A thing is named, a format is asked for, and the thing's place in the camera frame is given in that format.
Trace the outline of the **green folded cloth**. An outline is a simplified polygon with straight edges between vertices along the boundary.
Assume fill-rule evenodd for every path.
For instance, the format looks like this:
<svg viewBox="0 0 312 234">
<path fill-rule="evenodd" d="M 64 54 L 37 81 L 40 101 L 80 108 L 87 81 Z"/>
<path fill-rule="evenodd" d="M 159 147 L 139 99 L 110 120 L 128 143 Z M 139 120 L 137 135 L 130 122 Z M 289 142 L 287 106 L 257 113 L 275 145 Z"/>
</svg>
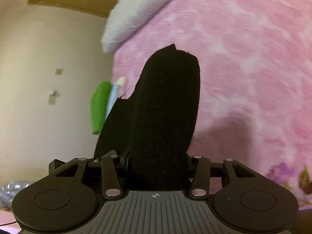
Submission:
<svg viewBox="0 0 312 234">
<path fill-rule="evenodd" d="M 90 102 L 90 117 L 92 134 L 99 135 L 106 119 L 106 108 L 112 84 L 109 81 L 101 82 L 94 91 Z"/>
</svg>

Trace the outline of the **black garment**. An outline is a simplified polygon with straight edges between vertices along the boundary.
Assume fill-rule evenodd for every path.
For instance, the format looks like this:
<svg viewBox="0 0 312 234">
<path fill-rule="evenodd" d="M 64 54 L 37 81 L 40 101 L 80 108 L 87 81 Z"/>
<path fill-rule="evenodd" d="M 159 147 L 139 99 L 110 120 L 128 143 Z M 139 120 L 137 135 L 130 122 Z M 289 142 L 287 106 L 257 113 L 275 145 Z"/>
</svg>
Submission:
<svg viewBox="0 0 312 234">
<path fill-rule="evenodd" d="M 128 99 L 117 99 L 98 138 L 94 158 L 126 154 L 128 190 L 180 190 L 188 182 L 187 150 L 195 130 L 200 68 L 174 44 L 146 62 Z"/>
</svg>

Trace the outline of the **light blue folded cloth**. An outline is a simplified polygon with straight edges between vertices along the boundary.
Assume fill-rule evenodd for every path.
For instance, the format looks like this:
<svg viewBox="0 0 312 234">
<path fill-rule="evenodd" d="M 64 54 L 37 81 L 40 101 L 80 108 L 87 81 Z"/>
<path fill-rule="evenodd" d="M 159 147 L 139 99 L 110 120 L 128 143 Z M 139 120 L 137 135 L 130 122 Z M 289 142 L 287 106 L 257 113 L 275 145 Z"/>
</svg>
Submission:
<svg viewBox="0 0 312 234">
<path fill-rule="evenodd" d="M 112 88 L 111 88 L 111 91 L 110 91 L 110 94 L 109 94 L 109 98 L 108 98 L 108 102 L 107 102 L 107 107 L 106 107 L 106 116 L 105 118 L 108 117 L 115 101 L 117 100 L 118 96 L 119 96 L 119 93 L 120 93 L 120 87 L 121 85 L 118 84 L 118 83 L 114 83 L 112 85 Z"/>
</svg>

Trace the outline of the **white folded cloth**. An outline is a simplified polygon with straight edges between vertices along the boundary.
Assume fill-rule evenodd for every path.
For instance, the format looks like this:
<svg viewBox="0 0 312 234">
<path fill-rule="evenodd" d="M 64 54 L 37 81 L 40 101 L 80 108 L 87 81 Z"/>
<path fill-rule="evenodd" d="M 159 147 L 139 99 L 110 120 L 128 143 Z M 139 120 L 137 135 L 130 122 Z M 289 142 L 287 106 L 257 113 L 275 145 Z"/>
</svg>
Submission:
<svg viewBox="0 0 312 234">
<path fill-rule="evenodd" d="M 118 85 L 120 85 L 120 86 L 123 86 L 123 85 L 125 85 L 125 83 L 126 83 L 126 79 L 127 79 L 127 77 L 119 77 L 119 78 L 117 79 L 117 81 L 116 81 L 116 84 L 118 84 Z"/>
</svg>

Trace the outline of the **silver crinkled bag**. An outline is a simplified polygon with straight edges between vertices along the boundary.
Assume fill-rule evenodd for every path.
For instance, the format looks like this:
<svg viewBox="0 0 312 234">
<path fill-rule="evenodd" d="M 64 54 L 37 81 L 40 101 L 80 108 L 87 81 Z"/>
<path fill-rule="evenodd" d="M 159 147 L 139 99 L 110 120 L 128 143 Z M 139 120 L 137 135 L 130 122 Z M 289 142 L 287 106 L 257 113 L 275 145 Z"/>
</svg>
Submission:
<svg viewBox="0 0 312 234">
<path fill-rule="evenodd" d="M 14 197 L 24 188 L 33 184 L 34 181 L 10 181 L 0 188 L 1 210 L 12 211 L 12 202 Z"/>
</svg>

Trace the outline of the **pink rose bed blanket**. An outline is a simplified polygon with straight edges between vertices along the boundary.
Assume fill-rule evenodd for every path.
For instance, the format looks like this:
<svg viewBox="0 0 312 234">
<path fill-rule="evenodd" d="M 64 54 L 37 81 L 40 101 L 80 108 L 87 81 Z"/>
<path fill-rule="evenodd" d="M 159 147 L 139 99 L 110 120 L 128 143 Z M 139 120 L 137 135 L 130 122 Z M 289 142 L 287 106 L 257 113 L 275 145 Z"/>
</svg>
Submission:
<svg viewBox="0 0 312 234">
<path fill-rule="evenodd" d="M 114 54 L 127 95 L 170 44 L 200 65 L 189 154 L 233 158 L 310 209 L 311 0 L 172 0 Z"/>
</svg>

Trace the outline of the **lilac folded quilt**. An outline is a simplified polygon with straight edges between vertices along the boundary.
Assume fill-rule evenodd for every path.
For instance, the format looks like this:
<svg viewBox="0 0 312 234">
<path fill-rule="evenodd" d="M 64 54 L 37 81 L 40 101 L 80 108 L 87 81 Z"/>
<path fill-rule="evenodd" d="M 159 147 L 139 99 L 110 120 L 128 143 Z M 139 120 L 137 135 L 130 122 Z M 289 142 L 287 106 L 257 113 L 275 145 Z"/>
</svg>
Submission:
<svg viewBox="0 0 312 234">
<path fill-rule="evenodd" d="M 117 0 L 101 38 L 104 53 L 113 54 L 171 0 Z"/>
</svg>

